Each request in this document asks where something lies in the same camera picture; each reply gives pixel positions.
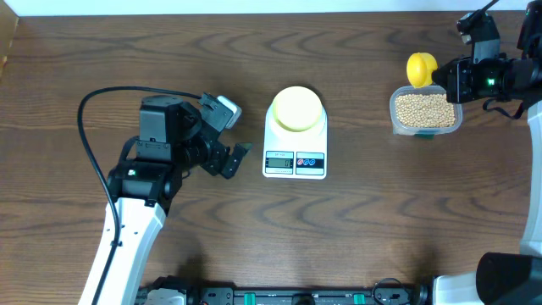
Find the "yellow plastic measuring scoop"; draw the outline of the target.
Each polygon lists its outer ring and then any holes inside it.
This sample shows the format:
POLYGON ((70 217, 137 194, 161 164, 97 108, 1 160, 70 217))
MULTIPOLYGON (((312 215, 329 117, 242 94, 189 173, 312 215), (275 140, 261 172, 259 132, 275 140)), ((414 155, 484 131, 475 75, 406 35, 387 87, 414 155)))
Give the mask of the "yellow plastic measuring scoop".
POLYGON ((430 86, 433 83, 432 73, 437 69, 438 64, 433 55, 414 53, 407 60, 407 79, 414 88, 430 86))

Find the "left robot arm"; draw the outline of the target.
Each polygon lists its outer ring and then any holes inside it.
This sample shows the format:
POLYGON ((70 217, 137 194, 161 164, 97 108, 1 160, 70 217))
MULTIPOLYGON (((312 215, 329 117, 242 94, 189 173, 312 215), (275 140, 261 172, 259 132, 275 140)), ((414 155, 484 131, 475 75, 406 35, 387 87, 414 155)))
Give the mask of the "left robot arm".
POLYGON ((105 182, 102 238, 80 303, 135 302, 152 245, 191 169, 230 179, 251 149, 218 140, 240 115, 224 96, 203 94, 196 106, 167 95, 142 99, 140 134, 125 143, 105 182))

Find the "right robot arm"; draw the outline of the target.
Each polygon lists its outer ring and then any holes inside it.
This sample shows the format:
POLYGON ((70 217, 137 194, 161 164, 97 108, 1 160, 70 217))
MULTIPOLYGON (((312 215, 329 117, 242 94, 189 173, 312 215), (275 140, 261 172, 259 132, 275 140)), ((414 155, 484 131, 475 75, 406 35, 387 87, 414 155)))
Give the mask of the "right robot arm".
POLYGON ((515 253, 487 252, 475 270, 434 277, 431 304, 539 304, 541 302, 541 3, 531 1, 523 13, 512 58, 500 50, 501 37, 488 7, 456 22, 467 56, 426 72, 429 83, 445 90, 449 103, 483 101, 487 112, 502 113, 516 102, 509 119, 524 119, 529 139, 528 210, 515 253))

